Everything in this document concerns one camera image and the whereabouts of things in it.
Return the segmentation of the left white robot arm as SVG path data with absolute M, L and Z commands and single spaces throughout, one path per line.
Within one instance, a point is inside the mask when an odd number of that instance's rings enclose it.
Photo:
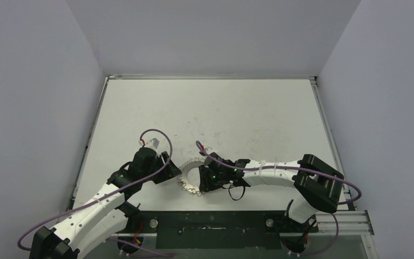
M 162 183 L 181 175 L 169 154 L 142 147 L 133 160 L 115 171 L 88 201 L 66 219 L 48 228 L 42 226 L 33 237 L 30 258 L 83 258 L 111 235 L 133 232 L 141 224 L 138 207 L 128 199 L 147 181 Z

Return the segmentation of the silver keyring disc with rings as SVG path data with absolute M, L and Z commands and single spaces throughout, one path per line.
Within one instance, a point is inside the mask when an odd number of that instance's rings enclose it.
M 199 188 L 199 167 L 202 165 L 204 165 L 204 158 L 193 158 L 184 162 L 179 168 L 181 175 L 177 176 L 178 185 L 190 195 L 203 195 Z

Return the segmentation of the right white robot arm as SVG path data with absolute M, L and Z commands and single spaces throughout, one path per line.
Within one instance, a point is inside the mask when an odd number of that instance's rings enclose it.
M 251 159 L 236 161 L 210 153 L 199 167 L 199 190 L 203 193 L 231 187 L 258 185 L 292 187 L 298 191 L 291 198 L 283 216 L 289 231 L 299 230 L 317 212 L 336 213 L 343 190 L 344 176 L 312 154 L 291 162 L 266 162 Z

